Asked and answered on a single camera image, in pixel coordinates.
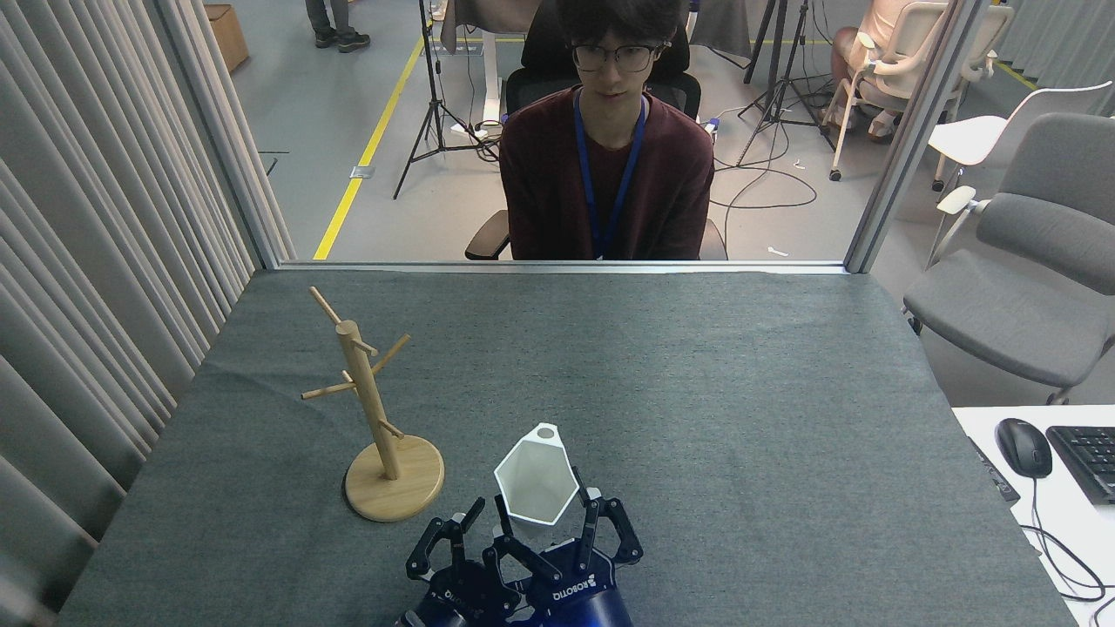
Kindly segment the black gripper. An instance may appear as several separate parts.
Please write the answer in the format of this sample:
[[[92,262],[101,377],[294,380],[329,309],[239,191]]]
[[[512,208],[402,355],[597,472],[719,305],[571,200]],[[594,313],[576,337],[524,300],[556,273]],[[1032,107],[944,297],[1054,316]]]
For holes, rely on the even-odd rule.
[[[421,602],[409,612],[410,626],[505,626],[517,610],[518,591],[483,566],[465,566],[469,560],[463,536],[471,531],[484,505],[484,496],[478,496],[469,511],[449,519],[434,517],[423,531],[406,560],[406,575],[430,583]],[[434,573],[430,554],[442,540],[449,540],[450,566]]]
[[[505,602],[510,602],[513,590],[518,600],[533,609],[524,626],[632,626],[624,598],[618,592],[614,563],[638,563],[644,548],[624,504],[617,496],[590,496],[578,469],[572,474],[585,509],[582,532],[575,542],[549,547],[541,554],[535,552],[514,536],[504,496],[496,495],[500,529],[494,531],[493,541],[484,551],[485,571],[501,588]],[[618,536],[618,550],[611,559],[594,549],[599,517],[609,519]],[[508,554],[532,573],[527,580],[504,581],[500,562]]]

